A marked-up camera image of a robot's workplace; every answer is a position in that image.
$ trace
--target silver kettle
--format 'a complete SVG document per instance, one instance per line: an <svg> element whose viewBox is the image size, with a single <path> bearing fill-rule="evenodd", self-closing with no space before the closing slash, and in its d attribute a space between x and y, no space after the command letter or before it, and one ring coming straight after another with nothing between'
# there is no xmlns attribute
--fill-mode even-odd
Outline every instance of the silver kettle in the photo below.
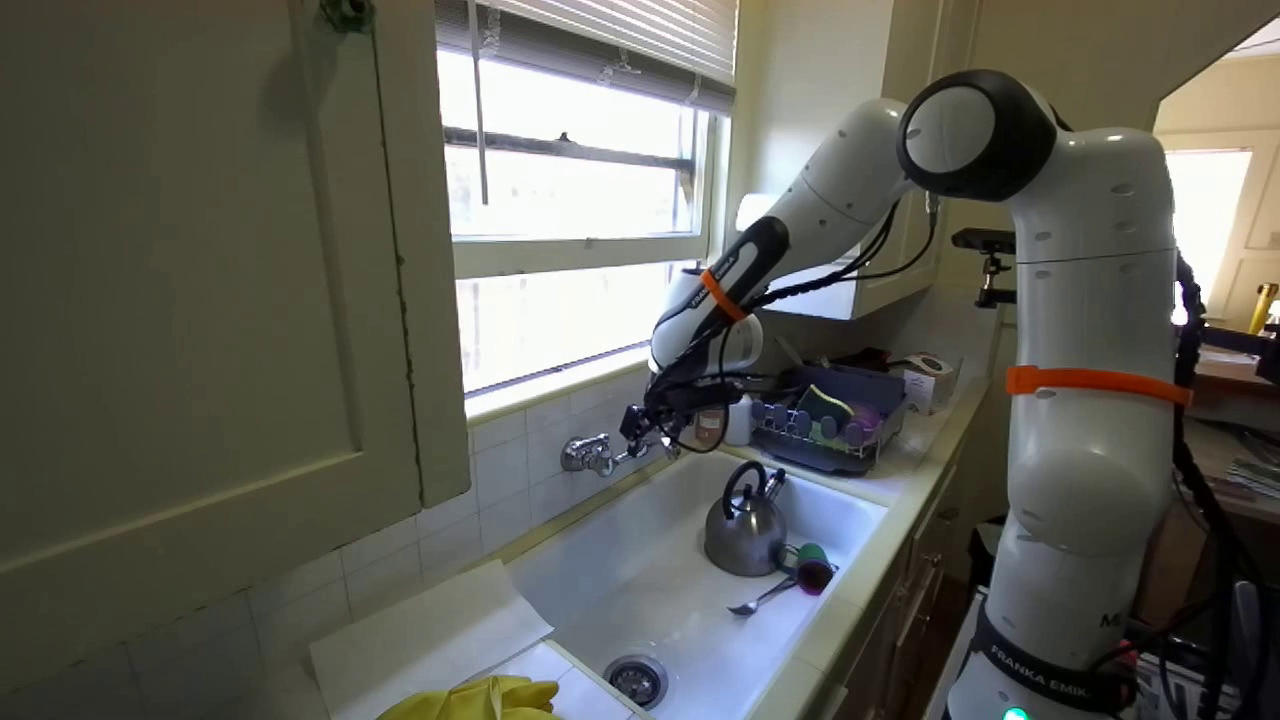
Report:
<svg viewBox="0 0 1280 720"><path fill-rule="evenodd" d="M788 515L775 502L782 472L764 472L764 464L741 464L724 497L709 509L705 550L714 568L730 575L768 575L782 561Z"/></svg>

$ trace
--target sink drain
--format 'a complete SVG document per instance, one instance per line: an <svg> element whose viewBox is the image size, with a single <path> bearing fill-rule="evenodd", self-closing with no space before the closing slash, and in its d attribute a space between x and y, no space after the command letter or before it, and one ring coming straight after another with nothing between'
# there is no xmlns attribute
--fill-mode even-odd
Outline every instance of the sink drain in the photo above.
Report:
<svg viewBox="0 0 1280 720"><path fill-rule="evenodd" d="M602 678L638 706L654 706L667 692L667 671L653 654L619 654L602 668Z"/></svg>

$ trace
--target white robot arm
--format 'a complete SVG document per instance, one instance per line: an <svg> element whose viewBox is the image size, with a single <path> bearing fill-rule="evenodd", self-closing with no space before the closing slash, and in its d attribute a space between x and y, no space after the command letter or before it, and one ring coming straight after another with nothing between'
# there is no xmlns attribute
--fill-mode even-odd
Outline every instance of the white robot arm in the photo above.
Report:
<svg viewBox="0 0 1280 720"><path fill-rule="evenodd" d="M724 370L746 364L759 345L751 316L768 281L836 258L869 245L909 192L897 159L904 103L861 103L802 162L796 184L720 258L686 266L653 328L653 389L625 414L632 450L643 435L679 435L701 407L741 395Z"/></svg>
<svg viewBox="0 0 1280 720"><path fill-rule="evenodd" d="M948 712L1117 716L1121 682L1091 664L1121 640L1169 502L1181 402L1172 192L1151 134L1067 131L998 72L944 76L911 108L861 103L764 220L672 286L625 435L634 449L730 402L720 364L759 345L741 328L768 281L869 245L911 184L1004 198L1017 223L1013 509Z"/></svg>

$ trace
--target window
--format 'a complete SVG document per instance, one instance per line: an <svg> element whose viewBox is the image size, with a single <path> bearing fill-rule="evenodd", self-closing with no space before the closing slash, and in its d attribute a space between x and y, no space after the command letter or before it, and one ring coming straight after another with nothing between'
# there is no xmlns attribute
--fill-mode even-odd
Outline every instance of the window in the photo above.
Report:
<svg viewBox="0 0 1280 720"><path fill-rule="evenodd" d="M1169 149L1172 237L1196 273L1203 304L1217 301L1217 273L1233 245L1249 159L1249 149Z"/></svg>
<svg viewBox="0 0 1280 720"><path fill-rule="evenodd" d="M643 38L661 8L434 0L469 393L638 346L672 273L709 250L737 0L672 3L711 8L728 51Z"/></svg>

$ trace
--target cabinet door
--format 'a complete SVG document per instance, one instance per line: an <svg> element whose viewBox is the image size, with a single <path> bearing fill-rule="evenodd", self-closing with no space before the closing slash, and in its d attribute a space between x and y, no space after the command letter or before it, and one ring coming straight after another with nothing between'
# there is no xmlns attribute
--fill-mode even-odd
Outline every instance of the cabinet door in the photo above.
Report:
<svg viewBox="0 0 1280 720"><path fill-rule="evenodd" d="M839 706L839 720L875 720L885 716L885 678L888 678L888 668L890 668L890 636L897 636L897 605L890 599L879 599L869 606L869 633L861 640L861 651L842 675L842 706Z"/></svg>
<svg viewBox="0 0 1280 720"><path fill-rule="evenodd" d="M419 509L374 43L314 3L4 8L0 692Z"/></svg>
<svg viewBox="0 0 1280 720"><path fill-rule="evenodd" d="M920 692L924 640L931 623L931 599L944 581L944 554L924 550L920 570L911 575L911 596L904 599L904 614L890 636L890 668L885 675L885 716L904 716L911 692Z"/></svg>

